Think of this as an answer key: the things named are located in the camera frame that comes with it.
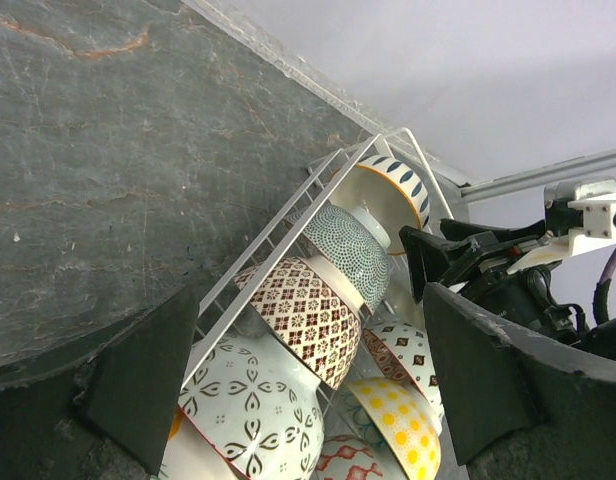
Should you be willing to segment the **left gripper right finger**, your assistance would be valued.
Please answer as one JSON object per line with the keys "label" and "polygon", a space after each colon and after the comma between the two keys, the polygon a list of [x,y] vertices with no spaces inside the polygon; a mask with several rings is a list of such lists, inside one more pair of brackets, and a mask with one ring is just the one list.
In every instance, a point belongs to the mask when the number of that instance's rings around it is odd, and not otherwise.
{"label": "left gripper right finger", "polygon": [[424,289],[437,381],[472,479],[616,479],[616,361]]}

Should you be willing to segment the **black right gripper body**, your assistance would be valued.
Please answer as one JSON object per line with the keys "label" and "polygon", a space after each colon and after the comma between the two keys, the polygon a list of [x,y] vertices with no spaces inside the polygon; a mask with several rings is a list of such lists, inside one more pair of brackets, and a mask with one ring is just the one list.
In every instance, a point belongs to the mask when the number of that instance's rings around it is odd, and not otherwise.
{"label": "black right gripper body", "polygon": [[441,236],[404,226],[404,248],[413,297],[423,300],[425,286],[457,286],[477,306],[560,343],[616,361],[616,318],[608,313],[608,296],[616,270],[616,248],[593,295],[596,326],[586,324],[583,308],[559,303],[551,292],[551,271],[559,260],[510,273],[547,232],[543,220],[520,229],[503,229],[444,219]]}

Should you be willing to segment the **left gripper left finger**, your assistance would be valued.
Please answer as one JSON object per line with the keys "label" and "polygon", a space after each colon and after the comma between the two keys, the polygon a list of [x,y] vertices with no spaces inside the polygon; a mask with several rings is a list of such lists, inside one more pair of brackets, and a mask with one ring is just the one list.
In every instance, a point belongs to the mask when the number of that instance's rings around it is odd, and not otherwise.
{"label": "left gripper left finger", "polygon": [[158,474],[198,300],[159,304],[0,367],[0,479]]}

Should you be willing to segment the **white wire dish rack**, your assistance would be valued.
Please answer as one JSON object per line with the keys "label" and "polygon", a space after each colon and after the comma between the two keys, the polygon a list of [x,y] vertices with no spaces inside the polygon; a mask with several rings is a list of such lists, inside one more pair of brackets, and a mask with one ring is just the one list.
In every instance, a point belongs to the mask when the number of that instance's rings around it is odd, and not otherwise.
{"label": "white wire dish rack", "polygon": [[[322,255],[305,239],[303,230],[321,207],[328,203],[332,204],[330,195],[355,164],[370,155],[387,155],[403,161],[423,180],[431,200],[430,219],[425,231],[435,232],[444,217],[463,215],[464,208],[458,191],[441,182],[426,162],[415,162],[395,150],[384,135],[374,136],[314,161],[309,169],[309,178],[201,300],[199,314],[204,321],[202,337],[192,347],[181,392],[219,340],[230,331],[249,338],[272,335],[300,360],[252,307],[250,299],[281,259]],[[396,278],[409,287],[405,254],[400,256],[388,254],[388,259],[391,265],[390,280]],[[317,389],[317,398],[323,417],[324,441],[331,436],[351,435],[373,447],[387,449],[382,436],[345,387],[346,382],[383,377],[362,338],[364,328],[379,325],[370,323],[374,313],[370,312],[365,304],[360,310],[361,336],[358,350],[339,389],[331,389],[318,377],[321,383]],[[236,479],[248,479],[232,467],[224,457],[222,458]]]}

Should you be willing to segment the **white bowl teal leaf pattern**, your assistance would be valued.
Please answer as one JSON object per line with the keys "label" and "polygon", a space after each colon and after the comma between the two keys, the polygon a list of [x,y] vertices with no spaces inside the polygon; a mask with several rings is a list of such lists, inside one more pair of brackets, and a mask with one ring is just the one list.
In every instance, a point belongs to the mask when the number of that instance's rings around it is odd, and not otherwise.
{"label": "white bowl teal leaf pattern", "polygon": [[425,229],[431,200],[420,176],[405,162],[387,155],[370,155],[358,161],[330,195],[330,202],[350,210],[365,209],[390,239],[387,253],[404,254],[399,231],[404,226]]}

